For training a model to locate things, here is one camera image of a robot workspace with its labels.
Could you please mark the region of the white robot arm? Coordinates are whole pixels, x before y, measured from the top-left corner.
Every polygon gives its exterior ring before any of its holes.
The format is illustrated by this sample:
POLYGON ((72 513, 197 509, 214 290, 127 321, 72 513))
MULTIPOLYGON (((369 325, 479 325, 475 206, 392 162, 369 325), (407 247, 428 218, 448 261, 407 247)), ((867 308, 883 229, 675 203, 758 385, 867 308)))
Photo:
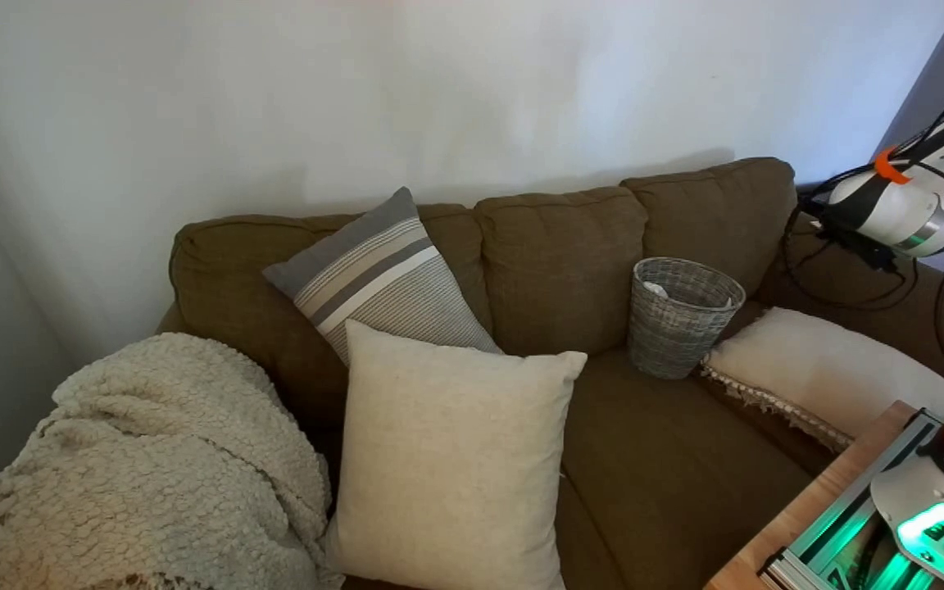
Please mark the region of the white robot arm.
POLYGON ((944 119, 909 148, 827 184, 804 211, 833 239, 871 253, 944 253, 944 119))

